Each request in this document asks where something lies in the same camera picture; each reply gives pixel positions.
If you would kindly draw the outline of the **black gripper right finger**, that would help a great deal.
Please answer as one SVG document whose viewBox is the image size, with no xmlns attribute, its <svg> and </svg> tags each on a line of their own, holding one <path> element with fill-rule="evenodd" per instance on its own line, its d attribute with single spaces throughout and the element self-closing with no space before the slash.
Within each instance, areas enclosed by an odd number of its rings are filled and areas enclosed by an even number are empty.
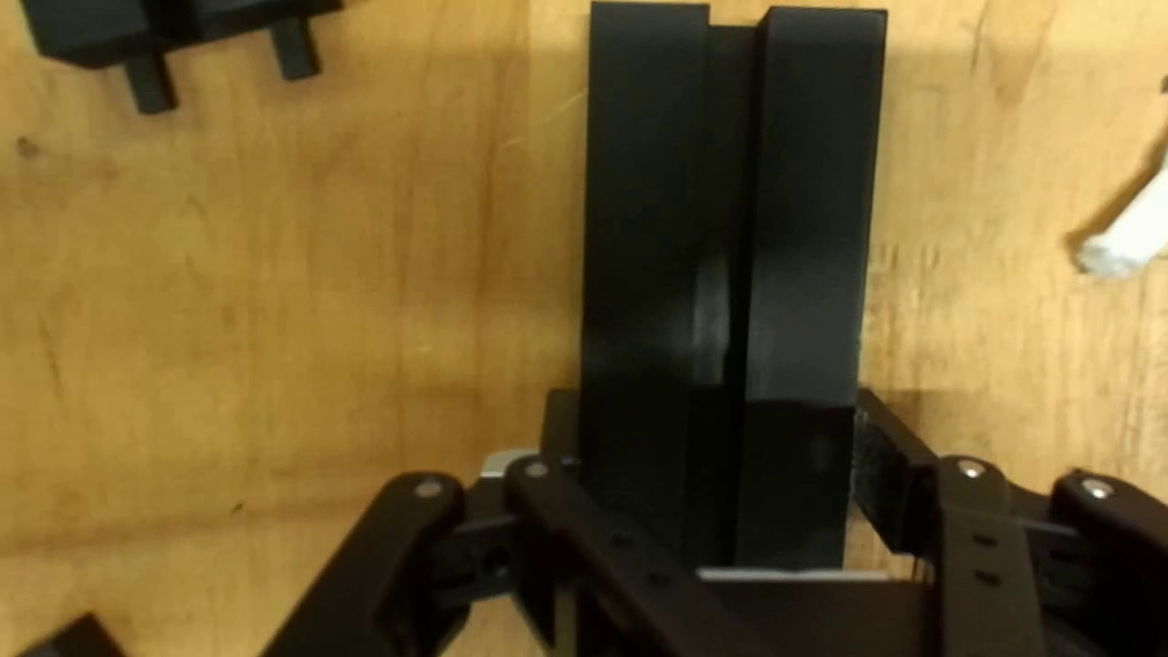
<svg viewBox="0 0 1168 657">
<path fill-rule="evenodd" d="M 938 456 L 875 390 L 855 404 L 855 505 L 893 553 L 933 553 Z"/>
</svg>

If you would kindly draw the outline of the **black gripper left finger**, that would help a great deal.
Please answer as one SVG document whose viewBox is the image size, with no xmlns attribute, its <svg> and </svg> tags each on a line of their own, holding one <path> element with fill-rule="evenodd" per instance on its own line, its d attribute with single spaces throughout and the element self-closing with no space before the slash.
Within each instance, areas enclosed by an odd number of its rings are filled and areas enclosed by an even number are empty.
<svg viewBox="0 0 1168 657">
<path fill-rule="evenodd" d="M 550 390 L 545 396 L 539 452 L 558 468 L 573 468 L 580 456 L 577 434 L 580 434 L 580 393 Z"/>
</svg>

